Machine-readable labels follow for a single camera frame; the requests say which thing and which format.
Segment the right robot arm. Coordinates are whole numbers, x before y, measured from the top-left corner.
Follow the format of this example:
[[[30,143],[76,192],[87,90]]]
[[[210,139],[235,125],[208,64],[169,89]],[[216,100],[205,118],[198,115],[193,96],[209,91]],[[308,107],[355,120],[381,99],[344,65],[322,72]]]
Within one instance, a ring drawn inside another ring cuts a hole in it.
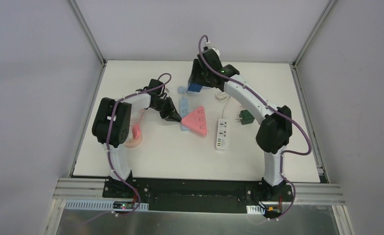
[[[286,149],[293,133],[288,106],[270,108],[266,99],[258,94],[232,65],[223,66],[215,48],[204,47],[193,61],[188,86],[193,92],[202,87],[216,88],[237,100],[258,122],[255,140],[264,152],[265,172],[262,194],[273,201],[281,195],[285,183],[279,154]]]

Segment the dark green cube socket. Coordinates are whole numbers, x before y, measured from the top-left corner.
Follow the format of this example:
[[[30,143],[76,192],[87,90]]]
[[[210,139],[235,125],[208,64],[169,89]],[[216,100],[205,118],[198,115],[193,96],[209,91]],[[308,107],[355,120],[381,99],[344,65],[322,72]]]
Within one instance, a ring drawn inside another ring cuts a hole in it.
[[[241,110],[238,120],[242,125],[252,124],[255,120],[254,116],[248,110]]]

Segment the light blue power strip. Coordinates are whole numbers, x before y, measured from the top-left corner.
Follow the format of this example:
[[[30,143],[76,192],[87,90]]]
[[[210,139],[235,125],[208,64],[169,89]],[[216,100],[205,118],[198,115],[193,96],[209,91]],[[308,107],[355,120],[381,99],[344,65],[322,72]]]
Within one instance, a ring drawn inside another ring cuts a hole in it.
[[[188,100],[186,98],[181,98],[179,100],[179,105],[180,105],[180,117],[184,118],[189,114]]]

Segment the aluminium frame rail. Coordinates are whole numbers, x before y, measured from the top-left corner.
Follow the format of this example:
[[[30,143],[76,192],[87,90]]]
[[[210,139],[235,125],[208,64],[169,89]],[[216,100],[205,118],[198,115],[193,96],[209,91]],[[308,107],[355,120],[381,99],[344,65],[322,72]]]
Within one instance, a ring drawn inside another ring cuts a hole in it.
[[[294,183],[296,205],[345,206],[338,184]],[[60,178],[54,190],[54,199],[103,200],[105,179]]]

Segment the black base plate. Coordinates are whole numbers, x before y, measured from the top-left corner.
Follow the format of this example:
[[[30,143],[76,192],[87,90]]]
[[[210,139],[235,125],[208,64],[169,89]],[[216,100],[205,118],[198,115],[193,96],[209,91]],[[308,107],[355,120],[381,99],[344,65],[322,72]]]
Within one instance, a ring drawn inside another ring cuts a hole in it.
[[[292,187],[281,182],[270,187],[261,181],[217,181],[133,178],[126,182],[107,177],[102,196],[128,199],[140,195],[142,204],[150,211],[247,213],[250,206],[263,203],[278,212],[284,202],[294,198]]]

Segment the pink triangular power strip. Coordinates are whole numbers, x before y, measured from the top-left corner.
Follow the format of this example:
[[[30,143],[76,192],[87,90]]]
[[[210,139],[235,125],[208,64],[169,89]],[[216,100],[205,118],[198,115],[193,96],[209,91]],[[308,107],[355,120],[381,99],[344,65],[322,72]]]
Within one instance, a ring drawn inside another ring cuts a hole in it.
[[[201,137],[206,137],[207,122],[204,107],[200,106],[190,112],[185,117],[183,117],[181,120],[181,124],[188,128],[190,131],[194,132],[195,134]]]

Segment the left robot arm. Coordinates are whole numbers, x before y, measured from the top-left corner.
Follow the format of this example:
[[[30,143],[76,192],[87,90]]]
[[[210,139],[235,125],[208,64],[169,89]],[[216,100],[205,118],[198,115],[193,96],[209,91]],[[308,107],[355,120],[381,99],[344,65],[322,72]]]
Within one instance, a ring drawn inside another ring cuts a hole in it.
[[[165,121],[181,122],[172,99],[164,91],[166,84],[151,79],[148,86],[124,98],[104,97],[100,101],[91,131],[107,154],[110,176],[119,180],[114,190],[122,198],[130,197],[134,191],[134,185],[127,181],[132,170],[124,146],[131,131],[131,115],[151,108]]]

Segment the pink round socket base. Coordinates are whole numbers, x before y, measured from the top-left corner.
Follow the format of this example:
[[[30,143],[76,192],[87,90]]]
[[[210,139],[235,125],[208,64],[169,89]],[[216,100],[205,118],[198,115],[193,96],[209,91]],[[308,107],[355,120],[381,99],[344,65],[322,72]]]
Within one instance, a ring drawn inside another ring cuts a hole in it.
[[[131,127],[131,138],[127,140],[124,145],[127,148],[135,148],[142,142],[142,132],[138,123]]]

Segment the blue cube socket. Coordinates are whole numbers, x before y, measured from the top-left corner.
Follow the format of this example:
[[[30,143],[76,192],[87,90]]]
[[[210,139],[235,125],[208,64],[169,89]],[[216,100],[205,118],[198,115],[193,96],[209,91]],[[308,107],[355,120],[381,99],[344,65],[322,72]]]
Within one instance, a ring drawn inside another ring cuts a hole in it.
[[[193,93],[200,93],[201,90],[202,90],[202,86],[201,85],[198,85],[198,84],[195,84],[195,83],[190,83],[187,90],[189,92],[193,92]]]

